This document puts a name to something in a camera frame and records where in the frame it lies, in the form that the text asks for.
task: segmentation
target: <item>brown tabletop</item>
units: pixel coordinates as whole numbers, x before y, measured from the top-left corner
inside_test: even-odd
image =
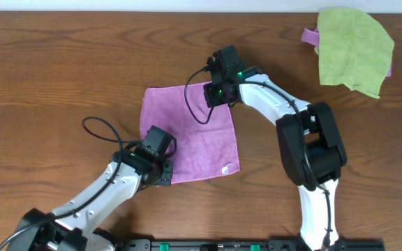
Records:
[[[334,110],[348,154],[336,194],[339,234],[402,250],[402,15],[374,15],[395,41],[379,100],[319,85],[318,56],[300,41],[317,16],[0,13],[0,242],[28,210],[49,212],[106,168],[117,145],[83,131],[84,117],[101,116],[124,139],[137,139],[146,88],[183,84],[212,52],[233,44],[288,93]],[[232,115],[239,173],[151,188],[101,227],[124,238],[296,235],[299,192],[283,170],[276,129],[245,105]],[[102,125],[92,128],[111,137]]]

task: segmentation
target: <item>purple cloth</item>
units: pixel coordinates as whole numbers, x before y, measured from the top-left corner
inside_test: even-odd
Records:
[[[187,88],[187,99],[195,113],[205,121],[210,108],[200,84]],[[233,174],[240,170],[237,139],[230,108],[215,107],[210,122],[195,121],[184,101],[184,86],[149,88],[145,91],[140,115],[140,136],[157,126],[177,139],[173,160],[172,183],[205,180]]]
[[[304,32],[301,34],[301,41],[306,42],[308,44],[319,47],[319,32],[318,28],[314,29],[314,31],[310,31],[307,28],[304,28]],[[389,71],[387,72],[386,77],[390,77],[392,75],[392,63],[390,63]]]

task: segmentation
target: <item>green strip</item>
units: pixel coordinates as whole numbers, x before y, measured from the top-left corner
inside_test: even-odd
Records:
[[[168,244],[160,244],[159,251],[169,251],[170,246]]]
[[[260,245],[258,244],[251,245],[251,251],[260,251]]]

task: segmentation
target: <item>green cloth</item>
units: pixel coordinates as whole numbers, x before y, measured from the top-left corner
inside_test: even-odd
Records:
[[[320,84],[344,84],[380,98],[394,49],[381,24],[360,10],[332,8],[320,12],[318,31]]]

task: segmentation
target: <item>folded pink cloth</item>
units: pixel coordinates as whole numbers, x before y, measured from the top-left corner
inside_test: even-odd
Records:
[[[187,89],[189,104],[200,120],[210,108],[200,84]],[[184,101],[184,86],[149,88],[145,91],[140,115],[140,136],[144,138],[151,126],[157,126],[177,139],[173,160],[172,184],[199,181],[233,174],[240,170],[237,139],[230,108],[215,107],[210,122],[195,121]]]
[[[314,31],[310,31],[307,28],[304,28],[304,32],[301,34],[302,42],[306,42],[310,45],[319,47],[319,40],[320,40],[320,35],[319,35],[319,31],[317,28]],[[389,71],[387,72],[386,77],[390,77],[391,75],[392,75],[392,63],[390,63],[390,68],[389,68]]]

